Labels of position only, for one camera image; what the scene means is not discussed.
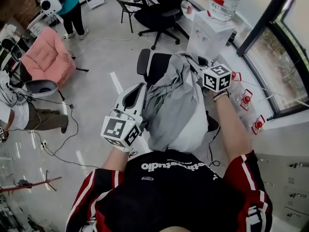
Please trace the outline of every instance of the brown pants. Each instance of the brown pants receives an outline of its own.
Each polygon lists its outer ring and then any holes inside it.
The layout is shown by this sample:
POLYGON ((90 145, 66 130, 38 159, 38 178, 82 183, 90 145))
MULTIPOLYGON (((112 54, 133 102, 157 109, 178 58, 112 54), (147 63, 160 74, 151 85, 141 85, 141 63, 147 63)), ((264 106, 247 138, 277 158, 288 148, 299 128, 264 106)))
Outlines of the brown pants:
POLYGON ((66 128, 69 123, 67 115, 59 115, 59 111, 49 109, 36 109, 29 103, 29 122, 25 130, 47 131, 55 128, 66 128))

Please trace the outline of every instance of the wrist strap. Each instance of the wrist strap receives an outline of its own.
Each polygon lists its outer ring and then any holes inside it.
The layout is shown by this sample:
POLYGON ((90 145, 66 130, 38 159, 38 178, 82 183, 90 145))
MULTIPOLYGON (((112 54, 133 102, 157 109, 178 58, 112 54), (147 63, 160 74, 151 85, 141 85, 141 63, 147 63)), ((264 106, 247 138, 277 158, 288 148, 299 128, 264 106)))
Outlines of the wrist strap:
POLYGON ((222 96, 227 95, 228 96, 228 92, 226 90, 223 90, 219 93, 217 93, 213 98, 212 101, 216 102, 219 98, 221 98, 222 96))

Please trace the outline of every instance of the camera robot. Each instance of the camera robot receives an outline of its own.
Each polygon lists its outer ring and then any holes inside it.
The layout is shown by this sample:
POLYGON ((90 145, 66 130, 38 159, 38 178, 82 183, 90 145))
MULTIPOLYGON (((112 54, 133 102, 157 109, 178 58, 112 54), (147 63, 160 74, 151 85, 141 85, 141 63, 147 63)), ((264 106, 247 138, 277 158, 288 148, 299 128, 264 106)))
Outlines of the camera robot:
POLYGON ((142 112, 147 88, 138 83, 122 92, 109 116, 105 116, 101 137, 123 152, 130 152, 132 144, 145 128, 142 112))

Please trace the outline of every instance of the brick wall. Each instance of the brick wall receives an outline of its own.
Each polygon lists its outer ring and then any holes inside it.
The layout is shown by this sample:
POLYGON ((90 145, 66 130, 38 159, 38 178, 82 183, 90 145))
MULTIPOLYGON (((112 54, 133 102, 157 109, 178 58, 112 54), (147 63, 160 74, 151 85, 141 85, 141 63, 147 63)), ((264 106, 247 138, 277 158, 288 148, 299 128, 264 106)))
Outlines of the brick wall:
POLYGON ((7 21, 13 16, 20 25, 27 28, 40 9, 36 7, 35 0, 0 0, 0 20, 7 21))

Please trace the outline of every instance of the power strip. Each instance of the power strip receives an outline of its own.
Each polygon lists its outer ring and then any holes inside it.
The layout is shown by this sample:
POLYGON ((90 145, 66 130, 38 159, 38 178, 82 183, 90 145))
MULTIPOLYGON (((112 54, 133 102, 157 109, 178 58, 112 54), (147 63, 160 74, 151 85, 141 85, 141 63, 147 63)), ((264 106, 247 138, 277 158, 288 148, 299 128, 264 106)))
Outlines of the power strip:
POLYGON ((44 150, 45 147, 46 147, 46 145, 47 145, 47 141, 44 140, 44 141, 41 143, 41 145, 40 145, 41 150, 44 150))

